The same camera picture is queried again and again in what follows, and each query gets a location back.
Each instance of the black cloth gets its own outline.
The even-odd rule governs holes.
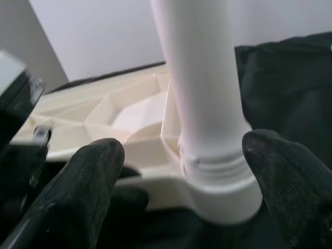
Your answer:
[[[332,33],[236,47],[245,118],[307,146],[332,167]],[[215,226],[187,210],[123,220],[127,230],[101,237],[99,248],[288,248],[265,205],[250,222]]]

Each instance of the cream plastic base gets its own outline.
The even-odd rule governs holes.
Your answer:
[[[147,191],[149,210],[185,207],[210,222],[235,224],[260,207],[261,193],[249,169],[226,177],[217,188],[184,175],[181,123],[165,66],[46,95],[13,142],[31,140],[37,125],[53,127],[49,161],[68,160],[80,147],[104,137],[121,141],[125,164],[142,177],[121,179],[117,185]]]

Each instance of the black plastic part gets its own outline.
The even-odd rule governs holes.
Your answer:
[[[41,97],[45,85],[23,72],[0,96],[0,151],[19,131]]]
[[[332,172],[310,150],[274,131],[243,138],[244,156],[290,246],[332,248]]]
[[[82,147],[0,249],[95,247],[125,153],[115,139]]]
[[[8,145],[0,153],[0,242],[42,188],[47,145]]]

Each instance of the white pipe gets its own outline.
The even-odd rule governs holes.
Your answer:
[[[252,189],[229,204],[253,200],[251,210],[240,215],[247,219],[259,208],[261,196],[242,154],[242,136],[250,127],[242,113],[226,0],[151,0],[151,6],[181,117],[187,180],[197,189],[211,190],[214,198]],[[193,198],[198,212],[202,199],[207,201]]]

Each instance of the white plastic tube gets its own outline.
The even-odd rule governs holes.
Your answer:
[[[150,1],[182,122],[181,160],[193,205],[213,222],[246,220],[259,209],[261,194],[242,154],[250,127],[226,0]]]

